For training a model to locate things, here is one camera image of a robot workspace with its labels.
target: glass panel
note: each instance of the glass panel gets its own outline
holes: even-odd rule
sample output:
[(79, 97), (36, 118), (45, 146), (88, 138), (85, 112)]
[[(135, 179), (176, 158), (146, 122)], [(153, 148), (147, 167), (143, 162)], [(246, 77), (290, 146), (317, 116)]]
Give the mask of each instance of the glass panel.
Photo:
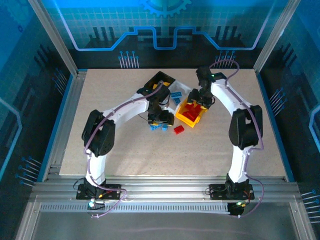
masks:
[(287, 3), (43, 2), (79, 68), (195, 68), (223, 58), (252, 68)]
[(0, 236), (14, 239), (70, 73), (28, 1), (0, 5)]
[[(294, 178), (302, 194), (315, 189), (316, 195), (320, 194), (319, 11), (320, 1), (301, 1), (260, 73), (272, 108), (269, 114), (275, 117)], [(313, 226), (319, 234), (320, 225)]]

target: yellow container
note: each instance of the yellow container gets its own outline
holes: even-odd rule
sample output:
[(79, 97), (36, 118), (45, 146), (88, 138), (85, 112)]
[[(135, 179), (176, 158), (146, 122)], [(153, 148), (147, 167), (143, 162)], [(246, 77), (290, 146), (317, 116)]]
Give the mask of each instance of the yellow container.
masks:
[[(186, 123), (188, 126), (190, 127), (194, 127), (196, 125), (196, 123), (198, 123), (202, 117), (202, 115), (208, 110), (205, 108), (201, 107), (201, 111), (199, 113), (199, 115), (196, 117), (196, 119), (194, 121), (192, 121), (192, 119), (189, 119), (188, 117), (184, 116), (183, 113), (189, 111), (189, 109), (186, 108), (187, 106), (187, 98), (180, 104), (178, 110), (175, 113), (175, 117), (179, 120), (181, 120), (182, 122)], [(194, 107), (197, 107), (198, 104), (196, 102), (193, 103)]]

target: gear logo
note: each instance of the gear logo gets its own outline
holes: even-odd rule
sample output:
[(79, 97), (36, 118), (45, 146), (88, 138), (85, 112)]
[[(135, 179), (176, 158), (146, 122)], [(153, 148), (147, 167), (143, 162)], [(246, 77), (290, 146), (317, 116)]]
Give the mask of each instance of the gear logo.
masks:
[(11, 17), (21, 26), (30, 15), (28, 0), (0, 0), (0, 6), (6, 7)]
[(150, 14), (156, 14), (157, 17), (167, 16), (173, 17), (174, 14), (180, 14), (181, 10), (187, 9), (187, 4), (191, 4), (190, 0), (140, 0), (145, 10), (149, 10)]

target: blue block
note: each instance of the blue block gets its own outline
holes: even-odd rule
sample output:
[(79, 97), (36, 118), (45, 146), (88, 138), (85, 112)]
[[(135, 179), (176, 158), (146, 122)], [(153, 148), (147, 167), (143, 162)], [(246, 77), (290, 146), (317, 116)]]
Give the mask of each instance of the blue block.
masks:
[(180, 91), (171, 93), (171, 98), (172, 98), (172, 99), (179, 99), (179, 98), (181, 98), (181, 97), (182, 97), (182, 94), (181, 94)]
[(175, 105), (178, 105), (181, 102), (180, 98), (174, 98), (173, 100), (175, 101)]
[(162, 131), (167, 131), (168, 130), (168, 125), (167, 124), (163, 124), (162, 126)]
[(156, 129), (158, 129), (158, 128), (161, 128), (161, 126), (162, 126), (161, 123), (158, 124), (158, 125), (150, 125), (150, 129), (151, 129), (151, 131), (154, 131), (154, 130), (156, 130)]

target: beige tabletop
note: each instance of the beige tabletop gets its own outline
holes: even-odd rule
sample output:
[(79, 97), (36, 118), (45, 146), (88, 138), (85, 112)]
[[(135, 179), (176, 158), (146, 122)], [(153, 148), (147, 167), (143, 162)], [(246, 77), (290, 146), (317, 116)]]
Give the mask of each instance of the beige tabletop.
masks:
[[(163, 71), (190, 88), (199, 88), (195, 69), (89, 69), (84, 81), (60, 175), (85, 175), (87, 159), (81, 134), (89, 113), (104, 111), (129, 99), (137, 89)], [(212, 70), (226, 76), (234, 70)], [(263, 111), (264, 151), (249, 159), (252, 176), (285, 176), (285, 170), (260, 92), (255, 72), (241, 69), (230, 80), (232, 87), (252, 105)], [(135, 116), (115, 133), (113, 149), (108, 153), (105, 172), (109, 176), (225, 176), (230, 169), (233, 146), (228, 137), (231, 116), (219, 100), (191, 128), (175, 119), (168, 131), (151, 131), (148, 123)], [(183, 125), (179, 135), (173, 128)]]

